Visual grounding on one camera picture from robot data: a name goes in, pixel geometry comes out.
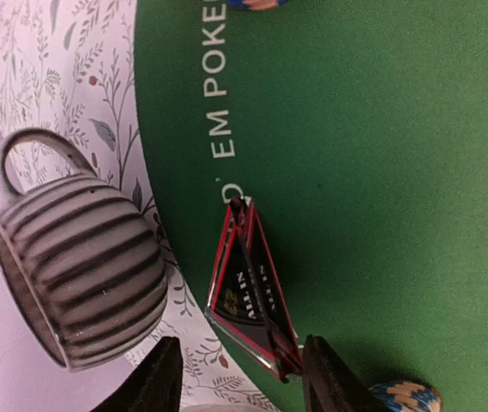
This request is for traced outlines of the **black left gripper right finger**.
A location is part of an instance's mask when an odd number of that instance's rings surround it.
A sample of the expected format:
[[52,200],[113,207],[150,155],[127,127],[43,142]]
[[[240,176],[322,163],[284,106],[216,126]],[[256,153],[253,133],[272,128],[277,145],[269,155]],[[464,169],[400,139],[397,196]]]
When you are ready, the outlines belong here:
[[306,411],[389,411],[321,336],[307,336],[303,349]]

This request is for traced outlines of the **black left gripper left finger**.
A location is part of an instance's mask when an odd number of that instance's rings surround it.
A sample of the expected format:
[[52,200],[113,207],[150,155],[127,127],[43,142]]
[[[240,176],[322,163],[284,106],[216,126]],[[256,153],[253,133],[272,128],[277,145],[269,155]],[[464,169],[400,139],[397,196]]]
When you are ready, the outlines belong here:
[[180,341],[163,336],[130,376],[92,412],[179,411],[182,383]]

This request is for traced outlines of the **blue peach chip stack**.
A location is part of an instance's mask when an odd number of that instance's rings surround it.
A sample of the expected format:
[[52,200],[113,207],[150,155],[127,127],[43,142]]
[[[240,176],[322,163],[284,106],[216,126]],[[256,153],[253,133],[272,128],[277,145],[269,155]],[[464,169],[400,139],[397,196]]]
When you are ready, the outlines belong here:
[[441,412],[442,396],[434,388],[409,380],[393,380],[373,385],[372,394],[391,411]]
[[266,11],[287,3],[287,0],[226,0],[233,8],[246,11]]

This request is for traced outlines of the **triangular all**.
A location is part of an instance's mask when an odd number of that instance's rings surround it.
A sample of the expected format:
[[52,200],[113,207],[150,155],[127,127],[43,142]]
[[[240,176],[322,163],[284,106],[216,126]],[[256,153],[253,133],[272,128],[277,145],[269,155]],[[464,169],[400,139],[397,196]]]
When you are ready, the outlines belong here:
[[205,315],[279,381],[303,374],[298,337],[250,197],[227,205]]

